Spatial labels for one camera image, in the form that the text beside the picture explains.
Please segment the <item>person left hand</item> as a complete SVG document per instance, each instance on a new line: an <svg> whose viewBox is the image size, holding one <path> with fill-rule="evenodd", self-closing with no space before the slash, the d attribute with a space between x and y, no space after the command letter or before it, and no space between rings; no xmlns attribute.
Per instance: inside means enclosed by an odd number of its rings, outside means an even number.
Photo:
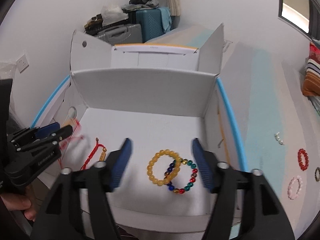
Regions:
<svg viewBox="0 0 320 240"><path fill-rule="evenodd" d="M25 188L25 194L3 193L1 199L9 211L24 211L26 219L35 221L38 206L32 185Z"/></svg>

